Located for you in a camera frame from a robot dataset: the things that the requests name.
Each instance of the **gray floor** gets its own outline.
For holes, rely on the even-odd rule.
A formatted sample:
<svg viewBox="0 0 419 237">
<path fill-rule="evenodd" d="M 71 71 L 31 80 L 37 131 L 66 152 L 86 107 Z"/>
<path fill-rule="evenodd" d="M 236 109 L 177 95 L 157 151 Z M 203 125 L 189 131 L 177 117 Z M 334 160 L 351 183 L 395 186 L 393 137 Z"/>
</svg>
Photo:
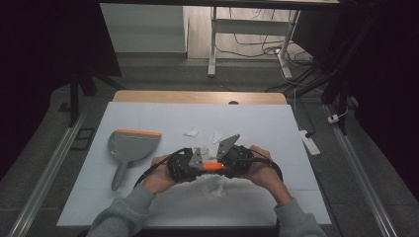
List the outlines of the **gray floor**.
<svg viewBox="0 0 419 237">
<path fill-rule="evenodd" d="M 284 84 L 278 62 L 275 61 L 221 61 L 217 65 L 215 79 L 207 77 L 206 61 L 126 56 L 120 58 L 120 64 L 124 79 L 116 80 L 132 90 L 225 91 L 225 88 L 229 88 L 234 91 L 263 92 L 268 87 Z M 301 71 L 302 68 L 293 68 L 295 74 Z M 98 87 L 95 97 L 80 96 L 82 105 L 90 102 L 87 117 L 81 125 L 85 134 L 81 134 L 81 137 L 98 128 L 107 103 L 116 93 L 115 89 L 102 81 L 95 79 L 95 84 Z M 319 91 L 313 91 L 295 104 L 296 117 L 303 128 L 312 130 L 308 118 L 312 119 L 316 129 L 313 140 L 321 151 L 321 155 L 309 159 L 333 222 L 331 225 L 322 225 L 322 228 L 328 236 L 381 236 L 376 219 L 333 132 L 333 126 L 326 121 L 327 114 L 319 95 Z M 293 98 L 288 98 L 288 101 L 293 105 Z M 68 125 L 69 112 L 60 109 L 63 103 L 69 103 L 68 86 L 53 93 L 43 123 L 0 183 L 0 236 L 9 233 Z M 417 200 L 360 128 L 354 118 L 354 110 L 348 112 L 347 127 L 348 136 L 399 236 L 419 236 Z M 82 230 L 58 228 L 55 224 L 83 165 L 88 145 L 86 139 L 72 143 L 28 236 L 76 236 Z"/>
</svg>

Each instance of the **black cable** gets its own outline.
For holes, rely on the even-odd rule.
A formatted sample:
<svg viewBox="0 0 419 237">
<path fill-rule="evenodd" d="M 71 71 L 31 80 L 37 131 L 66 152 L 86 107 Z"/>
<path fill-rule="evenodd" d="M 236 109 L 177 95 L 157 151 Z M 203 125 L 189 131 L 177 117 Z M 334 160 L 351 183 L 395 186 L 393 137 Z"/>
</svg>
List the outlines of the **black cable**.
<svg viewBox="0 0 419 237">
<path fill-rule="evenodd" d="M 314 135 L 315 134 L 315 125 L 314 125 L 314 123 L 313 123 L 313 121 L 311 120 L 311 116 L 308 114 L 308 110 L 307 110 L 307 108 L 305 107 L 305 105 L 304 105 L 304 102 L 301 100 L 301 98 L 298 98 L 299 99 L 299 102 L 301 103 L 301 105 L 302 105 L 302 108 L 304 109 L 304 112 L 305 112 L 305 115 L 308 117 L 308 121 L 309 121 L 309 123 L 310 123 L 310 126 L 311 126 L 311 128 L 312 128 L 312 131 L 307 131 L 307 134 L 305 135 L 305 137 L 310 137 L 310 136 L 312 136 L 312 135 Z"/>
<path fill-rule="evenodd" d="M 285 84 L 281 84 L 281 85 L 278 85 L 278 86 L 272 86 L 272 87 L 269 87 L 269 88 L 267 88 L 266 90 L 265 90 L 265 92 L 269 92 L 270 90 L 273 90 L 273 89 L 276 89 L 276 88 L 281 88 L 281 87 L 284 87 L 284 86 L 288 86 L 288 85 L 294 85 L 293 83 L 297 83 L 298 84 L 298 81 L 297 80 L 299 80 L 301 77 L 303 77 L 304 75 L 305 75 L 305 73 L 307 73 L 309 70 L 310 70 L 310 68 L 312 68 L 312 66 L 311 67 L 308 67 L 307 69 L 305 69 L 299 76 L 297 76 L 294 80 L 295 80 L 295 82 L 294 81 L 291 81 L 291 82 L 287 82 L 287 83 L 285 83 Z"/>
<path fill-rule="evenodd" d="M 224 89 L 226 91 L 229 91 L 229 92 L 235 92 L 234 90 L 231 90 L 231 89 L 229 89 L 227 87 L 222 86 L 221 84 L 218 84 L 217 82 L 215 82 L 215 79 L 210 79 L 210 80 L 215 84 L 215 86 L 217 86 L 219 88 L 222 88 L 222 89 Z"/>
<path fill-rule="evenodd" d="M 162 165 L 164 162 L 168 161 L 169 159 L 171 159 L 175 154 L 181 153 L 181 152 L 185 152 L 187 149 L 189 148 L 182 148 L 179 149 L 175 152 L 173 152 L 172 154 L 168 155 L 166 158 L 164 158 L 163 160 L 161 160 L 159 163 L 156 163 L 154 165 L 152 165 L 150 168 L 148 168 L 139 178 L 138 180 L 135 182 L 135 185 L 133 186 L 134 188 L 138 185 L 141 184 L 141 182 L 145 179 L 145 177 L 147 177 L 151 172 L 153 172 L 155 169 L 157 169 L 157 167 L 159 167 L 160 165 Z"/>
<path fill-rule="evenodd" d="M 305 69 L 304 72 L 301 73 L 297 78 L 295 78 L 294 81 L 292 81 L 292 84 L 283 92 L 284 95 L 287 95 L 288 91 L 295 88 L 297 85 L 301 85 L 301 83 L 308 78 L 309 75 L 311 75 L 316 70 L 316 67 L 310 66 L 307 69 Z"/>
<path fill-rule="evenodd" d="M 239 55 L 239 56 L 244 56 L 244 57 L 258 57 L 258 56 L 263 56 L 263 55 L 265 55 L 265 52 L 264 52 L 264 53 L 261 53 L 261 54 L 257 54 L 257 55 L 244 55 L 244 54 L 240 54 L 240 53 L 233 52 L 233 51 L 224 51 L 224 50 L 219 49 L 219 48 L 216 46 L 216 44 L 215 44 L 215 48 L 216 48 L 216 50 L 218 50 L 218 51 L 220 51 L 220 52 L 231 53 L 231 54 L 235 54 L 235 55 Z"/>
<path fill-rule="evenodd" d="M 274 170 L 277 172 L 278 176 L 280 177 L 281 181 L 284 180 L 283 178 L 283 172 L 281 171 L 281 168 L 277 165 L 277 163 L 275 163 L 272 159 L 266 157 L 265 155 L 261 154 L 260 152 L 257 152 L 255 150 L 249 149 L 252 152 L 255 152 L 256 154 L 261 155 L 264 158 L 253 158 L 251 161 L 253 162 L 261 162 L 264 163 L 272 168 L 274 168 Z"/>
</svg>

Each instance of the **cable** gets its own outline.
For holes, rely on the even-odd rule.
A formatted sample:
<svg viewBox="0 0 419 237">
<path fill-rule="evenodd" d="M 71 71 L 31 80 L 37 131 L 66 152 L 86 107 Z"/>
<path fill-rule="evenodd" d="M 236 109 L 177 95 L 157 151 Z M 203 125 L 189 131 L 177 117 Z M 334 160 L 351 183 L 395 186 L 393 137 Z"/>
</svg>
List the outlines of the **cable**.
<svg viewBox="0 0 419 237">
<path fill-rule="evenodd" d="M 301 79 L 303 79 L 303 80 L 305 80 L 305 77 L 306 76 L 308 76 L 308 75 L 310 75 L 312 72 L 310 71 L 310 69 L 312 69 L 313 68 L 313 66 L 311 66 L 311 67 L 308 67 L 307 69 L 305 69 L 299 76 L 297 76 L 296 78 L 295 78 L 295 81 L 297 81 L 297 80 L 301 80 Z M 287 81 L 287 83 L 285 83 L 285 84 L 282 84 L 282 85 L 278 85 L 278 86 L 273 86 L 273 87 L 269 87 L 269 88 L 267 88 L 266 90 L 265 90 L 265 92 L 269 92 L 270 90 L 273 90 L 273 89 L 276 89 L 276 88 L 281 88 L 281 87 L 284 87 L 284 86 L 288 86 L 288 85 L 290 85 L 290 84 L 294 84 L 295 82 L 292 82 L 292 81 L 289 81 L 289 80 L 286 80 Z M 289 87 L 289 88 L 287 88 L 287 90 L 283 93 L 283 94 L 286 94 L 287 93 L 287 91 L 289 91 L 290 89 L 292 89 L 293 87 Z"/>
<path fill-rule="evenodd" d="M 216 44 L 215 44 L 215 48 L 216 48 L 216 50 L 218 50 L 218 51 L 220 51 L 220 52 L 231 53 L 231 54 L 235 54 L 235 55 L 239 55 L 239 56 L 244 56 L 244 57 L 258 57 L 258 56 L 263 56 L 263 55 L 265 55 L 265 52 L 264 52 L 264 53 L 261 53 L 261 54 L 257 54 L 257 55 L 244 55 L 244 54 L 240 54 L 240 53 L 233 52 L 233 51 L 224 51 L 224 50 L 219 49 L 219 48 L 216 46 Z"/>
<path fill-rule="evenodd" d="M 227 87 L 224 87 L 224 86 L 222 86 L 222 85 L 220 85 L 220 84 L 218 84 L 218 83 L 216 83 L 215 82 L 215 79 L 211 79 L 211 81 L 217 86 L 217 87 L 219 87 L 219 88 L 222 88 L 222 89 L 224 89 L 224 90 L 227 90 L 227 91 L 229 91 L 229 92 L 235 92 L 234 90 L 231 90 L 231 89 L 229 89 L 229 88 L 227 88 Z"/>
<path fill-rule="evenodd" d="M 314 123 L 313 123 L 313 121 L 311 120 L 311 117 L 310 117 L 310 115 L 308 114 L 308 110 L 307 110 L 307 108 L 305 107 L 305 105 L 304 105 L 304 102 L 302 101 L 302 99 L 301 98 L 298 98 L 299 99 L 299 102 L 301 103 L 301 105 L 302 105 L 302 108 L 304 109 L 304 112 L 305 112 L 305 115 L 308 117 L 308 121 L 310 122 L 310 126 L 312 127 L 312 131 L 308 131 L 307 132 L 307 134 L 305 135 L 305 137 L 310 137 L 310 136 L 312 136 L 312 135 L 314 135 L 315 134 L 315 125 L 314 125 Z"/>
<path fill-rule="evenodd" d="M 253 159 L 251 159 L 252 162 L 261 162 L 261 163 L 264 163 L 264 164 L 274 168 L 274 170 L 277 172 L 278 176 L 280 177 L 281 181 L 284 180 L 283 172 L 281 171 L 281 168 L 277 165 L 277 163 L 275 163 L 272 159 L 266 157 L 265 155 L 262 155 L 261 153 L 255 151 L 255 150 L 252 150 L 252 149 L 249 149 L 249 150 L 252 151 L 252 152 L 255 152 L 256 154 L 259 154 L 263 157 L 263 158 L 253 158 Z"/>
<path fill-rule="evenodd" d="M 135 188 L 138 184 L 141 184 L 141 182 L 145 179 L 145 177 L 147 177 L 151 172 L 153 172 L 155 169 L 157 169 L 161 164 L 163 164 L 164 162 L 166 162 L 169 159 L 171 159 L 175 154 L 178 154 L 178 153 L 181 153 L 181 152 L 185 152 L 187 149 L 190 149 L 190 148 L 182 148 L 182 149 L 179 149 L 179 150 L 173 152 L 172 154 L 168 155 L 166 158 L 164 158 L 163 160 L 161 160 L 159 163 L 156 163 L 156 164 L 152 165 L 150 168 L 148 168 L 148 170 L 146 170 L 138 178 L 138 180 L 135 182 L 135 185 L 133 187 Z"/>
<path fill-rule="evenodd" d="M 345 112 L 344 114 L 342 114 L 342 115 L 338 116 L 338 118 L 340 118 L 340 117 L 344 116 L 347 112 L 348 112 L 348 106 L 346 106 L 346 112 Z"/>
</svg>

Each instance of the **gray sleeve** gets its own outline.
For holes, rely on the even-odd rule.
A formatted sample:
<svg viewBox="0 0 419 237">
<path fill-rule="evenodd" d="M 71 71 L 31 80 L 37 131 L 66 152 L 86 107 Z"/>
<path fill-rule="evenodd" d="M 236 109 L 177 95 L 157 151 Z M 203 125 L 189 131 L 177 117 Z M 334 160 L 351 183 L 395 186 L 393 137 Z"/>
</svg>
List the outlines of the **gray sleeve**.
<svg viewBox="0 0 419 237">
<path fill-rule="evenodd" d="M 275 207 L 281 223 L 280 236 L 326 236 L 312 213 L 304 213 L 295 199 L 285 206 Z"/>
<path fill-rule="evenodd" d="M 155 195 L 138 185 L 126 198 L 117 197 L 93 221 L 88 237 L 133 236 L 144 225 Z"/>
</svg>

